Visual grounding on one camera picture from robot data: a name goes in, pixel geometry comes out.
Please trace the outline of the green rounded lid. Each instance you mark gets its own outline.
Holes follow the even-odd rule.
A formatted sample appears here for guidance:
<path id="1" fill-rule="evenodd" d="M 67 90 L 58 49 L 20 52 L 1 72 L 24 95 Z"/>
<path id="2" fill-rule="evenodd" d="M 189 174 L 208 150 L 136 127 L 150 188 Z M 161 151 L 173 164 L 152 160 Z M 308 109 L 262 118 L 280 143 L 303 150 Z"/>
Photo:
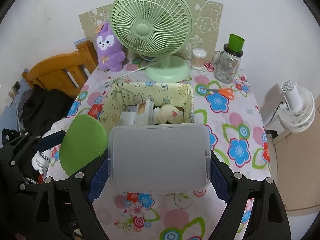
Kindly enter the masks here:
<path id="1" fill-rule="evenodd" d="M 60 146 L 60 164 L 71 176 L 95 158 L 108 145 L 108 133 L 98 120 L 90 115 L 79 115 L 71 123 Z"/>

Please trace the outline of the clear plastic box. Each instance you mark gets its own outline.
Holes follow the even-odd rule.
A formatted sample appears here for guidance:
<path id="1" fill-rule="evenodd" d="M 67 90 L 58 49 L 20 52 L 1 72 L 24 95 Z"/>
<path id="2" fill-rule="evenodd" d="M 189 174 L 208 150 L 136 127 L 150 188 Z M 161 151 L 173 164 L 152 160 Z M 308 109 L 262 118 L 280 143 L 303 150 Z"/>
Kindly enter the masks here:
<path id="1" fill-rule="evenodd" d="M 108 137 L 108 180 L 131 193 L 200 191 L 211 182 L 210 154 L 203 124 L 116 126 Z"/>

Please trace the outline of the white 45W charger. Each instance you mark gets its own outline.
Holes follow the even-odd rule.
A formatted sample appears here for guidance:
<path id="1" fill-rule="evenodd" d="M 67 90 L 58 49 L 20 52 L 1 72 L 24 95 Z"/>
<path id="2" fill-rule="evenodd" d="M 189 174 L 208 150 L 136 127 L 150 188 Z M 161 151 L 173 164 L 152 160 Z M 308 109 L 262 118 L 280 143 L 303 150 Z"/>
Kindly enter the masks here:
<path id="1" fill-rule="evenodd" d="M 133 126 L 135 124 L 136 112 L 121 112 L 118 126 Z"/>

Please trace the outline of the round cream compact mirror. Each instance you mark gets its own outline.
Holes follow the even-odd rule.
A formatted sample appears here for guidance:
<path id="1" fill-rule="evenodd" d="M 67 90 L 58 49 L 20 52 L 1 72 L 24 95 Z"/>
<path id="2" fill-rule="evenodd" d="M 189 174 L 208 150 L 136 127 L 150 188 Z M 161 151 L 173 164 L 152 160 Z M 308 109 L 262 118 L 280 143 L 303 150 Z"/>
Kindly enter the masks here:
<path id="1" fill-rule="evenodd" d="M 163 105 L 157 115 L 159 124 L 181 124 L 183 123 L 183 111 L 173 105 Z"/>

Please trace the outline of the black clothing pile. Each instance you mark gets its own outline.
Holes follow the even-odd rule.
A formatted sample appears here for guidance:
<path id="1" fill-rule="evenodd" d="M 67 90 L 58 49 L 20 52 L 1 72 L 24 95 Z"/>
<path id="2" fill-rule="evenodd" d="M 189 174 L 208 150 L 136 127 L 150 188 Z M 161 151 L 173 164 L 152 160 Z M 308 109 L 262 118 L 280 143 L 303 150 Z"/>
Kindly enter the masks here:
<path id="1" fill-rule="evenodd" d="M 23 105 L 21 120 L 24 130 L 33 136 L 44 135 L 53 123 L 67 116 L 73 102 L 73 98 L 60 90 L 47 91 L 35 85 Z"/>

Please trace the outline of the floral tablecloth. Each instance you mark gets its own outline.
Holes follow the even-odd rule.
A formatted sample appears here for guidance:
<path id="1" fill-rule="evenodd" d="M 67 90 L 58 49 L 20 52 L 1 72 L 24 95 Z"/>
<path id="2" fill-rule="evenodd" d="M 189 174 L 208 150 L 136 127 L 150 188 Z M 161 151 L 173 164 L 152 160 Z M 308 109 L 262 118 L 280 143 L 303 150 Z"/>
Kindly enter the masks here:
<path id="1" fill-rule="evenodd" d="M 119 73 L 96 69 L 66 118 L 54 123 L 50 132 L 67 130 L 81 114 L 99 120 L 103 101 L 116 83 L 151 82 L 142 70 L 144 63 L 134 59 Z M 206 63 L 181 82 L 194 90 L 194 121 L 208 128 L 210 146 L 221 161 L 249 179 L 263 180 L 270 175 L 270 156 L 251 87 L 242 72 L 225 85 L 214 78 L 213 71 L 213 65 Z M 234 100 L 206 88 L 230 88 Z M 119 192 L 106 185 L 93 206 L 110 239 L 208 239 L 226 205 L 212 186 L 202 191 L 157 196 Z"/>

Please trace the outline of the wooden chair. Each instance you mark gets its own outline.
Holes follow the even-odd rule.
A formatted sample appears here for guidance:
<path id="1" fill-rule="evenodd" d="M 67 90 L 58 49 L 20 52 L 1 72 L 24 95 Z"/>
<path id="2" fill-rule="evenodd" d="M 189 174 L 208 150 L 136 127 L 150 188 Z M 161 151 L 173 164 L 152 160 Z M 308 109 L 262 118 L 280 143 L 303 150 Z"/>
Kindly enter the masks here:
<path id="1" fill-rule="evenodd" d="M 76 51 L 49 57 L 22 73 L 25 82 L 50 91 L 57 89 L 76 98 L 98 65 L 97 53 L 89 40 L 76 45 Z"/>

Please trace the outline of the yellow patterned storage box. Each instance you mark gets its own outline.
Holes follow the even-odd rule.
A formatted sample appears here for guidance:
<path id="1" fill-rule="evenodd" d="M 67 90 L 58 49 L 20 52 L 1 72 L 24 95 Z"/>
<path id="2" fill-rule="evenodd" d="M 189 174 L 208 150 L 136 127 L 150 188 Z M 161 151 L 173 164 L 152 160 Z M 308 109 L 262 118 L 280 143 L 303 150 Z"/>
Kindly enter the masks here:
<path id="1" fill-rule="evenodd" d="M 173 105 L 184 110 L 183 122 L 194 122 L 194 91 L 191 85 L 183 83 L 119 82 L 103 101 L 99 120 L 107 132 L 119 121 L 121 112 L 127 106 L 152 100 L 155 107 Z"/>

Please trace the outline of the white floor fan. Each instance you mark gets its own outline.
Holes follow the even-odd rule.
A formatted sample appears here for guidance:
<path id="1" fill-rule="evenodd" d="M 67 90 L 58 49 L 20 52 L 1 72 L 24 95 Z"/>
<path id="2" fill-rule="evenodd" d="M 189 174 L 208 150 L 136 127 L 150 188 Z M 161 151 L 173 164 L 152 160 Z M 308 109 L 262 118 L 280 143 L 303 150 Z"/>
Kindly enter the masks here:
<path id="1" fill-rule="evenodd" d="M 312 93 L 297 85 L 293 80 L 281 84 L 285 106 L 280 108 L 278 118 L 282 127 L 291 133 L 307 130 L 316 115 L 316 105 Z"/>

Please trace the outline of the purple plush bunny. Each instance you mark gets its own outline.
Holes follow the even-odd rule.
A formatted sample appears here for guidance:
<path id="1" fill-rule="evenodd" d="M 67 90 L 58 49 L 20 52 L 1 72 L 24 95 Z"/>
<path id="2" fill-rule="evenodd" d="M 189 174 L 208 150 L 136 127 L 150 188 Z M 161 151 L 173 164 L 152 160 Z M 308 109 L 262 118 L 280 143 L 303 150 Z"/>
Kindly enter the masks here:
<path id="1" fill-rule="evenodd" d="M 119 72 L 123 68 L 126 55 L 123 46 L 114 35 L 110 23 L 103 22 L 96 36 L 98 67 L 102 71 Z"/>

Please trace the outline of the glass mason jar mug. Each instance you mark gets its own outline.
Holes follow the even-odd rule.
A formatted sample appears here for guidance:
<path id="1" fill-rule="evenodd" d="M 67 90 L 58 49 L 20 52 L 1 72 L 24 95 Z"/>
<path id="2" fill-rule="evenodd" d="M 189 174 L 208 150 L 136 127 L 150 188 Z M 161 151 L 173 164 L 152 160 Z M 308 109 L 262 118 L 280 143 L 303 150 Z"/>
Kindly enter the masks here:
<path id="1" fill-rule="evenodd" d="M 217 50 L 212 58 L 214 77 L 222 83 L 231 84 L 240 66 L 242 56 L 242 50 L 240 52 L 233 51 L 225 43 L 223 51 Z"/>

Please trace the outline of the cotton swab container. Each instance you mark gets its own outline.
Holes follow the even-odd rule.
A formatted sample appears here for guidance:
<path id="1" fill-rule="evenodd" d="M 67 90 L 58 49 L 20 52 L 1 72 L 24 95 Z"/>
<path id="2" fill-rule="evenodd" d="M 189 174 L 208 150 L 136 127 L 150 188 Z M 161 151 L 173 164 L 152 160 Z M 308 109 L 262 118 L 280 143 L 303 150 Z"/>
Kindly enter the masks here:
<path id="1" fill-rule="evenodd" d="M 190 65 L 195 70 L 200 70 L 206 61 L 207 52 L 203 49 L 193 49 Z"/>

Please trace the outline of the green cup on jar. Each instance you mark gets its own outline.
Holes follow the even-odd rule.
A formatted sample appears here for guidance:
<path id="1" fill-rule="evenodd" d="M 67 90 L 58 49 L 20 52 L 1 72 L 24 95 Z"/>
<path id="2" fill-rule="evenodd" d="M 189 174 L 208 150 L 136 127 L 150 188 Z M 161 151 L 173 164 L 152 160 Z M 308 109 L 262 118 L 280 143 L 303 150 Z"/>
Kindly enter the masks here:
<path id="1" fill-rule="evenodd" d="M 240 53 L 242 51 L 245 40 L 235 34 L 231 34 L 228 40 L 228 49 Z"/>

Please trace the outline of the green desk fan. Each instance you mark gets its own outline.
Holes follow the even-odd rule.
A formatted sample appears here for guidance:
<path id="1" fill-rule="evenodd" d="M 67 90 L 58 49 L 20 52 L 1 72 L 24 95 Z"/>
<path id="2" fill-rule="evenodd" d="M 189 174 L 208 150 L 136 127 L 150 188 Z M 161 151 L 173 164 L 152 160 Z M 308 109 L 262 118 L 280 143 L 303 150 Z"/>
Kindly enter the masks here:
<path id="1" fill-rule="evenodd" d="M 189 76 L 189 64 L 176 56 L 192 32 L 184 0 L 115 0 L 110 24 L 123 46 L 151 59 L 145 73 L 152 81 L 177 83 Z"/>

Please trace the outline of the orange handled scissors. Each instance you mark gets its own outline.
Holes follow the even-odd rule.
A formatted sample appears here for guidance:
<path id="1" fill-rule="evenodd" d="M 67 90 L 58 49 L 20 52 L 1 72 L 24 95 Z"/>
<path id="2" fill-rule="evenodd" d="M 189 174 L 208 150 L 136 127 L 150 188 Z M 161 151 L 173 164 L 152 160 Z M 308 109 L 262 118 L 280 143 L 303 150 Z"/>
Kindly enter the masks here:
<path id="1" fill-rule="evenodd" d="M 219 93 L 220 95 L 226 97 L 229 100 L 234 100 L 233 90 L 230 88 L 220 88 L 220 89 L 206 88 L 205 90 L 209 92 Z"/>

